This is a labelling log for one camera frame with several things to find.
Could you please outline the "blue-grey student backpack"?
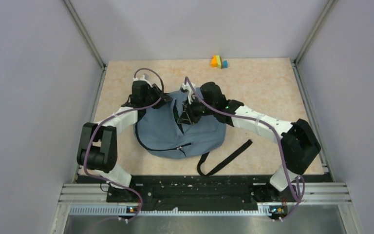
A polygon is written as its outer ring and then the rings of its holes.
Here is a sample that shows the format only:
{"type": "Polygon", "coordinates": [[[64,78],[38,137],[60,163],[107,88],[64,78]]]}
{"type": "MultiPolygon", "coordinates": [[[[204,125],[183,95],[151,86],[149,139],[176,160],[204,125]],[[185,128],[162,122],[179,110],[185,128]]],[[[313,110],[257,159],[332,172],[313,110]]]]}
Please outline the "blue-grey student backpack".
{"type": "Polygon", "coordinates": [[[177,120],[183,111],[187,94],[174,91],[168,93],[168,96],[171,101],[158,109],[147,109],[133,128],[138,143],[150,154],[167,159],[200,156],[198,174],[212,176],[251,146],[252,140],[249,139],[210,172],[203,173],[201,165],[209,153],[224,142],[226,124],[220,123],[214,116],[201,117],[194,125],[180,124],[177,120]]]}

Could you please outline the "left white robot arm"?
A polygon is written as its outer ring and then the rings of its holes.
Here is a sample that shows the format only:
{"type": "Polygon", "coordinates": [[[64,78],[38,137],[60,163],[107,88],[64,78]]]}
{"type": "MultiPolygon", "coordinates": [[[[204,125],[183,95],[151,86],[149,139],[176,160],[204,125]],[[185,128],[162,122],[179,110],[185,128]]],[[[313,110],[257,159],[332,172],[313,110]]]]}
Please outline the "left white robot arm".
{"type": "Polygon", "coordinates": [[[156,84],[135,80],[131,94],[117,112],[99,123],[83,125],[76,156],[78,165],[85,173],[95,171],[95,178],[118,188],[118,195],[124,201],[134,200],[137,189],[131,185],[132,176],[118,163],[117,137],[141,120],[147,109],[158,109],[171,101],[172,98],[156,84]]]}

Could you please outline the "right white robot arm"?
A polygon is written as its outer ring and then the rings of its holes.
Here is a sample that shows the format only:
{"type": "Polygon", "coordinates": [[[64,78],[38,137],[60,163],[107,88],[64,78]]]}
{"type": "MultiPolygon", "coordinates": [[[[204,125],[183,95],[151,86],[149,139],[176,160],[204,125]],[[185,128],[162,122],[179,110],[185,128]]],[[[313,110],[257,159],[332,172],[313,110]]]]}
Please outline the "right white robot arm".
{"type": "Polygon", "coordinates": [[[279,201],[295,179],[301,179],[321,151],[310,124],[304,119],[280,120],[259,113],[243,102],[227,99],[219,85],[207,82],[198,89],[189,80],[180,86],[187,95],[178,123],[204,125],[205,121],[226,129],[227,126],[251,131],[279,147],[281,166],[270,177],[266,195],[279,201]]]}

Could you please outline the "colourful sticky note stack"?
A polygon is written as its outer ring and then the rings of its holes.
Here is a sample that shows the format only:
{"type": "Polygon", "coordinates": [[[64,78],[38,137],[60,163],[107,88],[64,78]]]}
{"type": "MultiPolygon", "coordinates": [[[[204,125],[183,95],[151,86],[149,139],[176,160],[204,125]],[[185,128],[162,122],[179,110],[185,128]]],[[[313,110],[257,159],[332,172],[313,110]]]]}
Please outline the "colourful sticky note stack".
{"type": "Polygon", "coordinates": [[[228,62],[227,60],[223,60],[219,55],[213,55],[210,62],[210,67],[224,69],[228,67],[228,62]]]}

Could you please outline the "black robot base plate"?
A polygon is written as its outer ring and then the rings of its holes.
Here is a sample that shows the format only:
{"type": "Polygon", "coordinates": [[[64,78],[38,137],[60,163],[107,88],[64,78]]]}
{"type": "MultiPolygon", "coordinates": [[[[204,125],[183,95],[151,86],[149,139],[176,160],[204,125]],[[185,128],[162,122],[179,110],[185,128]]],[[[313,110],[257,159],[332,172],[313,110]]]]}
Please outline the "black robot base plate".
{"type": "Polygon", "coordinates": [[[294,202],[289,188],[268,185],[267,175],[135,175],[132,191],[109,187],[107,202],[138,202],[142,211],[255,211],[263,203],[294,202]]]}

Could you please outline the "aluminium frame rail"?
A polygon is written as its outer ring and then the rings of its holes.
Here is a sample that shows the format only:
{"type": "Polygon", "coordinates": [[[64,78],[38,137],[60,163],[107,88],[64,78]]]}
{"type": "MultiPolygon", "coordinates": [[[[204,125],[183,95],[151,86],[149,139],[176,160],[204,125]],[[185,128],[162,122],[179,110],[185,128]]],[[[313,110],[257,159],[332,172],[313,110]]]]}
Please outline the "aluminium frame rail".
{"type": "Polygon", "coordinates": [[[107,184],[66,184],[52,234],[361,234],[343,183],[307,183],[300,204],[257,202],[255,184],[138,184],[143,204],[107,184]]]}

